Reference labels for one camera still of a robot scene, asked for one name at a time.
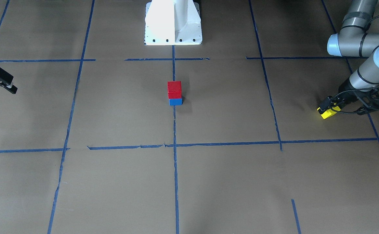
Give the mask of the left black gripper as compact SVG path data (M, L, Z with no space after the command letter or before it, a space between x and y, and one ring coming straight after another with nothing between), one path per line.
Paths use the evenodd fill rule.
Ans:
M358 90L354 91L354 89L355 88L352 86L350 79L348 78L339 87L338 97L328 96L319 104L319 108L321 108L323 111L326 111L328 108L333 107L340 107L342 109L345 107L345 105L357 102L361 97L361 92Z

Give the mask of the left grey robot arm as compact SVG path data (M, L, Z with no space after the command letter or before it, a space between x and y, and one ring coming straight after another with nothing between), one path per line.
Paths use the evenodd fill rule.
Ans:
M327 51L338 57L366 58L338 89L328 96L317 111L327 119L353 102L362 102L355 114L365 115L379 110L379 33L368 33L375 19L376 0L353 0L339 33L329 37Z

